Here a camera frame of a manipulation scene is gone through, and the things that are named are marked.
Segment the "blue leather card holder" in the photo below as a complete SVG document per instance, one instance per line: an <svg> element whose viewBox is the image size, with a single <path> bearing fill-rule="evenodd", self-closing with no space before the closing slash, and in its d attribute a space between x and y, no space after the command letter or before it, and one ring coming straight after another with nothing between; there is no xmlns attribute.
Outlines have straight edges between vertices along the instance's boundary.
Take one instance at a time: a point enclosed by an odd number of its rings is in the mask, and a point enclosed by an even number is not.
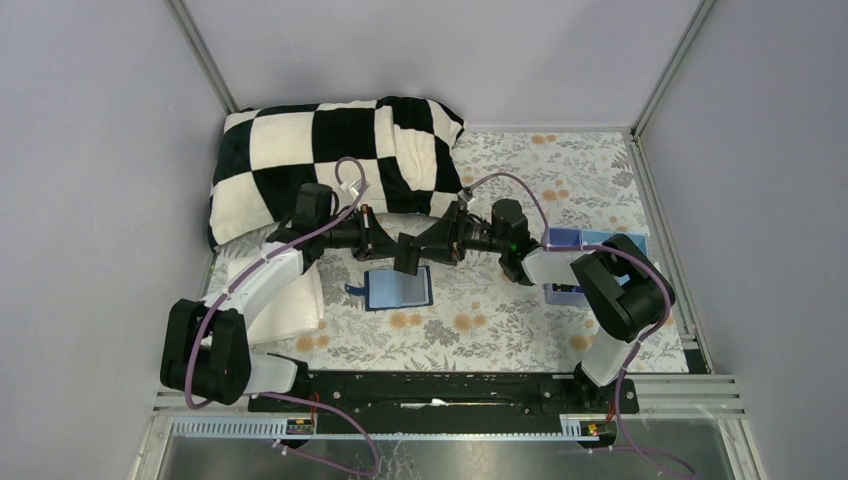
<svg viewBox="0 0 848 480"><path fill-rule="evenodd" d="M414 275L391 269L366 271L361 286L346 284L345 291L364 300L366 311L385 311L431 306L434 303L429 266Z"/></svg>

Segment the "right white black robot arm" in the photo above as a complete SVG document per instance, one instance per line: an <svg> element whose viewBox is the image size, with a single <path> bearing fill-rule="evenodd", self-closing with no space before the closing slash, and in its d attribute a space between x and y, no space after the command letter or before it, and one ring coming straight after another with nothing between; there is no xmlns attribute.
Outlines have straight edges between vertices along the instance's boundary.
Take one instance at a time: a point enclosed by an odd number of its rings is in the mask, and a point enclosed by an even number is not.
<svg viewBox="0 0 848 480"><path fill-rule="evenodd" d="M464 205L452 202L422 233L399 234L394 268L412 274L423 259L455 265L468 251L498 254L513 283L581 289L600 331L575 374L596 387L614 383L625 372L643 334L664 322L674 304L669 282L628 236L616 234L600 244L545 246L531 236L514 199L496 201L488 222L473 219Z"/></svg>

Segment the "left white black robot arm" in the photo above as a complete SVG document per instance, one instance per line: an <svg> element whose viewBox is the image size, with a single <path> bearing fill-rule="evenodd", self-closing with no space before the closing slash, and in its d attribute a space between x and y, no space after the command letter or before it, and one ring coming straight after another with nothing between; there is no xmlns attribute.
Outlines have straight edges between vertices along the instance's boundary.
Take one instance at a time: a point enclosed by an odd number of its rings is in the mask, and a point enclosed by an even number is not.
<svg viewBox="0 0 848 480"><path fill-rule="evenodd" d="M190 408L289 392L298 366L287 358L251 353L248 328L255 318L328 249L348 248L360 261L395 255L396 240L369 206L352 204L334 214L334 197L327 185L301 186L290 220L268 237L257 259L218 294L181 299L171 307L160 382L182 391Z"/></svg>

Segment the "floral patterned bed sheet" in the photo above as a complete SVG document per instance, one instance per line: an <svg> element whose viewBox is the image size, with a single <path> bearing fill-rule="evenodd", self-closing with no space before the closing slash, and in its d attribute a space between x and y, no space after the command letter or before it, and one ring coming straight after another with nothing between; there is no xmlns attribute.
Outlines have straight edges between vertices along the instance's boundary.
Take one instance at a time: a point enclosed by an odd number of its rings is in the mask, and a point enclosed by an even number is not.
<svg viewBox="0 0 848 480"><path fill-rule="evenodd" d="M545 225L648 233L625 136L618 132L465 133L453 150L474 212L514 198L539 236ZM586 308L548 305L539 287L511 283L498 258L469 253L433 265L431 306L368 312L345 285L368 262L330 250L318 262L325 314L317 330L258 346L314 369L569 372L599 325Z"/></svg>

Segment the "black white checkered pillow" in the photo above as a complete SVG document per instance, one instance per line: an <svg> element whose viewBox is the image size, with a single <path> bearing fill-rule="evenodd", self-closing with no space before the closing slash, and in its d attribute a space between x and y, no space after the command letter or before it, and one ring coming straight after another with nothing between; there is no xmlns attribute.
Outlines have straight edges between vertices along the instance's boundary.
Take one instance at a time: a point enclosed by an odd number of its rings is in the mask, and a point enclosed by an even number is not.
<svg viewBox="0 0 848 480"><path fill-rule="evenodd" d="M211 249L280 223L300 187L333 188L343 206L363 179L377 213L441 216L462 188L452 149L466 122L435 100L387 96L283 105L225 118L209 197Z"/></svg>

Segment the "folded white towel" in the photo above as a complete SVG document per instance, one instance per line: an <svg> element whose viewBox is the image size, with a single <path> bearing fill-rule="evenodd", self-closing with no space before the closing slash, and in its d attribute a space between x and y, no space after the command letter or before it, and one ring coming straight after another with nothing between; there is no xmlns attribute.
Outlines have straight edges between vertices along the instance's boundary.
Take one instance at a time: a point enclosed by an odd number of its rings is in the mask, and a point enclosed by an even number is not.
<svg viewBox="0 0 848 480"><path fill-rule="evenodd" d="M283 252L243 280L222 308L242 315L251 346L311 333L324 316L317 267L305 269L297 250Z"/></svg>

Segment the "blue plastic compartment tray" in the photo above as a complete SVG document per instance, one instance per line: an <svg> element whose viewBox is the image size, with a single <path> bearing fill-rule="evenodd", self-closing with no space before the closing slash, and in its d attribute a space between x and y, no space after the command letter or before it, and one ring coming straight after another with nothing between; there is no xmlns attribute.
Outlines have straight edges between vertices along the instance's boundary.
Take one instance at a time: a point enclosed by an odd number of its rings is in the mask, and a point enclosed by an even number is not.
<svg viewBox="0 0 848 480"><path fill-rule="evenodd" d="M607 241L614 235L613 231L552 227L549 231L549 241L552 246L593 245ZM624 233L636 247L645 255L649 255L648 236L643 233ZM544 298L548 305L588 308L589 304L584 291L576 285L545 284Z"/></svg>

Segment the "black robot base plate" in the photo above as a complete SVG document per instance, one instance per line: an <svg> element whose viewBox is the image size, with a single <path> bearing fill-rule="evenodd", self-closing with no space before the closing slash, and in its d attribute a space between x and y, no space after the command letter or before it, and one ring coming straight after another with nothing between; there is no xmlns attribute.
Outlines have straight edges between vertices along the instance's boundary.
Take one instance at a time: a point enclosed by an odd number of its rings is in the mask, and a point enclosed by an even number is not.
<svg viewBox="0 0 848 480"><path fill-rule="evenodd" d="M571 374L551 373L313 371L295 381L291 395L303 402L260 396L249 400L248 410L303 414L336 427L347 422L312 407L317 401L350 415L366 432L369 427L410 427L484 433L510 428L550 432L563 415L607 419L639 411L630 380L621 388L596 387Z"/></svg>

